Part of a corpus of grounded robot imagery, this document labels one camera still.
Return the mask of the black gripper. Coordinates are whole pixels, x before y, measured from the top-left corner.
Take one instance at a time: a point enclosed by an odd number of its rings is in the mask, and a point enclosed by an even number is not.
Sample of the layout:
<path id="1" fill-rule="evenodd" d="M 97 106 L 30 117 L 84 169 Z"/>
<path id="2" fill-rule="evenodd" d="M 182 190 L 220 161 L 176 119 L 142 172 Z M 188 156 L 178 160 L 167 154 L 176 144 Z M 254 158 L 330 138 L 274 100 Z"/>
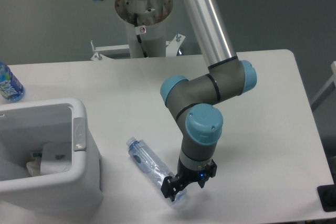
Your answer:
<path id="1" fill-rule="evenodd" d="M 166 176 L 161 186 L 164 198 L 170 201 L 180 200 L 186 193 L 189 184 L 198 183 L 200 188 L 204 188 L 205 183 L 216 176 L 217 165 L 212 159 L 209 164 L 201 165 L 200 168 L 190 169 L 178 160 L 176 177 Z"/>

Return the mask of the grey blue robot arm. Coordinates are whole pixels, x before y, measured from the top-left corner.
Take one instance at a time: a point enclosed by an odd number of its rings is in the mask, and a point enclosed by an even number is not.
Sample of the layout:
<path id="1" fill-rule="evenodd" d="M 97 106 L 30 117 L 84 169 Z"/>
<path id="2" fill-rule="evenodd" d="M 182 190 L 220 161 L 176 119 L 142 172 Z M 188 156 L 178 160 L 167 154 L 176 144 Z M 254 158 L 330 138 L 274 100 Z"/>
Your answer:
<path id="1" fill-rule="evenodd" d="M 222 133 L 223 116 L 214 105 L 253 89 L 257 83 L 251 63 L 238 59 L 216 2 L 183 2 L 208 73 L 193 80 L 172 76 L 160 89 L 164 104 L 183 135 L 177 173 L 167 175 L 161 185 L 161 192 L 170 200 L 175 200 L 189 184 L 203 187 L 216 175 L 212 157 Z M 132 58 L 166 55 L 162 25 L 172 8 L 173 0 L 115 0 L 115 10 L 126 26 Z"/>

